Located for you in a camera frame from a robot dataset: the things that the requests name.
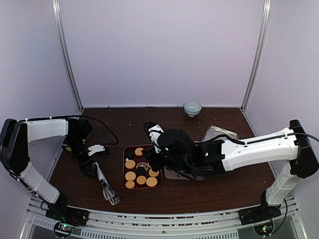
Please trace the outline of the white handled metal tongs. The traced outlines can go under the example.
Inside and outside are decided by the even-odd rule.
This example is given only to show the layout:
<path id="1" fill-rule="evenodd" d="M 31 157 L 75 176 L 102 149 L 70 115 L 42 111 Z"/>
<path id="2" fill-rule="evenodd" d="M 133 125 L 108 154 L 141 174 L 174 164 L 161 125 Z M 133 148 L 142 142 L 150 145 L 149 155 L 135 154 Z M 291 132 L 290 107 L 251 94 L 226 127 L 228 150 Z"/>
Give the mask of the white handled metal tongs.
<path id="1" fill-rule="evenodd" d="M 106 201 L 108 201 L 112 206 L 120 203 L 121 199 L 116 193 L 116 191 L 110 186 L 109 182 L 105 178 L 104 173 L 99 167 L 99 164 L 95 162 L 93 164 L 97 169 L 97 177 L 102 186 L 102 193 Z"/>

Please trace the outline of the smooth round tan cookie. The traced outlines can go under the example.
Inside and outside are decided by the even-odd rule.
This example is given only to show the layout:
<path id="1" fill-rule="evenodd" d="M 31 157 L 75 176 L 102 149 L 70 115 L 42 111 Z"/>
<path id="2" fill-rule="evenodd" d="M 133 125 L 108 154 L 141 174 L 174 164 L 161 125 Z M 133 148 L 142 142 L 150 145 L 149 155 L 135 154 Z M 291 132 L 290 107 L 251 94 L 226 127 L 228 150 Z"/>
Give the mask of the smooth round tan cookie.
<path id="1" fill-rule="evenodd" d="M 145 183 L 146 183 L 146 180 L 147 180 L 146 177 L 143 176 L 143 175 L 138 176 L 137 179 L 136 179 L 136 181 L 137 181 L 137 183 L 138 183 L 139 185 L 145 184 Z"/>

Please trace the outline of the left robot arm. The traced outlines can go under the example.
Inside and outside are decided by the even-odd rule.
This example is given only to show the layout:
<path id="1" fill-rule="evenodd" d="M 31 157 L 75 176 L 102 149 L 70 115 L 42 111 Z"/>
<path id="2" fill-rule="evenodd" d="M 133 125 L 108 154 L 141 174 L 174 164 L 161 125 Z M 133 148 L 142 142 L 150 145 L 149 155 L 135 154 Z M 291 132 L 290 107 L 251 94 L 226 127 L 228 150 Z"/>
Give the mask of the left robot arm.
<path id="1" fill-rule="evenodd" d="M 89 212 L 68 206 L 65 193 L 50 184 L 32 162 L 39 161 L 43 153 L 30 153 L 30 146 L 37 141 L 60 138 L 63 141 L 62 148 L 76 159 L 81 173 L 96 179 L 98 173 L 93 161 L 94 147 L 85 144 L 91 131 L 92 126 L 87 119 L 53 117 L 5 120 L 0 133 L 0 161 L 14 180 L 46 204 L 46 217 L 73 226 L 85 226 Z"/>

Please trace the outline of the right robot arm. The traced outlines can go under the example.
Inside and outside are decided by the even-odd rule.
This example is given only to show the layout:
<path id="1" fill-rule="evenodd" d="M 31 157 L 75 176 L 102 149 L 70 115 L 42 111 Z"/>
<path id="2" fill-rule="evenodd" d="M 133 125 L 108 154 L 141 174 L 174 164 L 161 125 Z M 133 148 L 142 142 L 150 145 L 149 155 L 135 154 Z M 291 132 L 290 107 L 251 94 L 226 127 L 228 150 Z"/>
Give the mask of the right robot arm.
<path id="1" fill-rule="evenodd" d="M 253 224 L 281 215 L 280 206 L 289 192 L 301 180 L 314 175 L 319 162 L 298 120 L 290 121 L 281 131 L 247 138 L 234 139 L 223 133 L 197 142 L 180 129 L 163 130 L 148 121 L 144 131 L 152 145 L 143 150 L 153 170 L 169 168 L 187 179 L 206 178 L 248 165 L 283 160 L 284 167 L 275 182 L 261 195 L 258 206 L 241 209 L 241 224 Z"/>

